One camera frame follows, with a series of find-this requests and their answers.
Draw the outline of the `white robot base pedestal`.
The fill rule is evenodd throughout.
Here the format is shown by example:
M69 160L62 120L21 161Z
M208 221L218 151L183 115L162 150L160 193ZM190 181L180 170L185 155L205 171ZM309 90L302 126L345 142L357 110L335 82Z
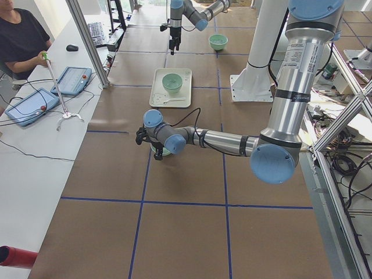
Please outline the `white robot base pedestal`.
M272 102L269 63L287 18L288 1L265 0L260 7L246 68L230 76L234 102Z

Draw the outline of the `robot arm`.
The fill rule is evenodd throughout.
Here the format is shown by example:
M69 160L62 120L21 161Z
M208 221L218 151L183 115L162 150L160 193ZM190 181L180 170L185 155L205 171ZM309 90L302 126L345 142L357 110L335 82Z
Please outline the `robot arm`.
M234 75L231 97L248 111L236 121L260 128L239 135L196 124L167 123L152 108L144 114L136 142L150 143L155 158L180 153L186 145L249 158L254 175L267 183L290 179L299 160L299 129L326 43L341 33L343 1L264 1L246 68Z
M169 50L174 55L181 44L182 18L185 16L194 27L203 31L208 22L221 12L226 12L231 6L231 1L215 1L201 12L197 11L191 1L174 0L170 2L170 18L167 24L161 26L161 31L170 29Z

